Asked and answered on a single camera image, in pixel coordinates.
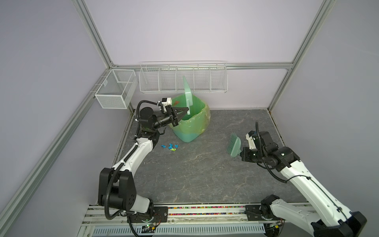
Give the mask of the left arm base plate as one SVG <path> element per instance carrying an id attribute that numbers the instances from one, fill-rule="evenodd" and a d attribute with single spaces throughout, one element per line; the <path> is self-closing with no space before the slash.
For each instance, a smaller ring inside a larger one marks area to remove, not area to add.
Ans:
<path id="1" fill-rule="evenodd" d="M 167 206 L 154 206 L 147 213 L 129 215 L 132 223 L 166 223 L 168 219 Z"/>

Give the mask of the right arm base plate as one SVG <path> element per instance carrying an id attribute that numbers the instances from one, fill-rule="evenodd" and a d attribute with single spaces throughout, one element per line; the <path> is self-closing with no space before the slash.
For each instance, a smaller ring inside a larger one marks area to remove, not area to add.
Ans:
<path id="1" fill-rule="evenodd" d="M 254 220 L 272 220 L 274 215 L 269 206 L 261 205 L 246 205 L 244 212 L 249 221 Z"/>

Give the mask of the mint green dustpan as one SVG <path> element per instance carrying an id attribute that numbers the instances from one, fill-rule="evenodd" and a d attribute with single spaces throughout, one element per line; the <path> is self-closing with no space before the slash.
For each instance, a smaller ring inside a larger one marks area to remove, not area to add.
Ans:
<path id="1" fill-rule="evenodd" d="M 189 108 L 188 115 L 190 115 L 190 108 L 193 105 L 192 93 L 185 76 L 183 76 L 183 82 L 184 82 L 186 106 Z"/>

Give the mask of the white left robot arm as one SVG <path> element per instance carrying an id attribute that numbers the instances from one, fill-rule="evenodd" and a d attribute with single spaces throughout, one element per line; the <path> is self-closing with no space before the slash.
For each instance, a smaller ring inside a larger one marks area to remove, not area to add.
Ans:
<path id="1" fill-rule="evenodd" d="M 104 207 L 105 217 L 112 220 L 124 213 L 140 214 L 151 220 L 154 203 L 137 194 L 134 176 L 145 157 L 155 148 L 162 133 L 160 128 L 178 126 L 188 114 L 188 107 L 172 105 L 170 98 L 154 103 L 142 100 L 135 110 L 137 130 L 134 144 L 126 155 L 111 168 L 104 168 L 99 176 L 98 204 Z"/>

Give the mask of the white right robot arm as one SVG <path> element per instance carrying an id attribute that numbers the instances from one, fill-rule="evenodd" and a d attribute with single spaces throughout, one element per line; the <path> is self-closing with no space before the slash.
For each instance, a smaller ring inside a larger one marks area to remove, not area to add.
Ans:
<path id="1" fill-rule="evenodd" d="M 289 221 L 313 237 L 358 237 L 361 234 L 367 224 L 366 217 L 338 201 L 292 149 L 279 147 L 267 131 L 259 130 L 258 123 L 245 138 L 248 146 L 238 148 L 242 161 L 256 163 L 283 184 L 292 183 L 315 210 L 302 210 L 279 196 L 270 195 L 261 201 L 257 215 L 264 220 Z"/>

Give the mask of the mint green hand brush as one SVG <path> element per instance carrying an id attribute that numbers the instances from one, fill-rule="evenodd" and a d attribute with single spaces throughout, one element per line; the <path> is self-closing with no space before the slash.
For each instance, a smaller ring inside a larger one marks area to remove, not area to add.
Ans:
<path id="1" fill-rule="evenodd" d="M 227 152 L 229 153 L 229 155 L 232 158 L 235 158 L 235 157 L 239 156 L 240 153 L 242 152 L 242 150 L 241 150 L 241 140 L 237 136 L 236 133 L 232 133 L 231 134 L 231 138 L 230 138 L 230 141 L 229 141 L 228 146 L 227 146 Z"/>

